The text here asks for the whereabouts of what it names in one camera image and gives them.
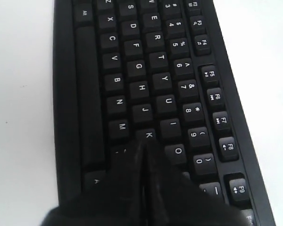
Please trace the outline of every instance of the white background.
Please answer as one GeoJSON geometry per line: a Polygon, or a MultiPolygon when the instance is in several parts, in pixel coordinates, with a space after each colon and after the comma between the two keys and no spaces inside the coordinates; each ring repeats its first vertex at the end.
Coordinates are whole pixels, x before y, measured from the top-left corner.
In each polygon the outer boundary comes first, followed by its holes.
{"type": "MultiPolygon", "coordinates": [[[[283,226],[283,0],[215,0],[278,226],[283,226]]],[[[57,201],[53,0],[0,0],[0,226],[36,226],[57,201]]]]}

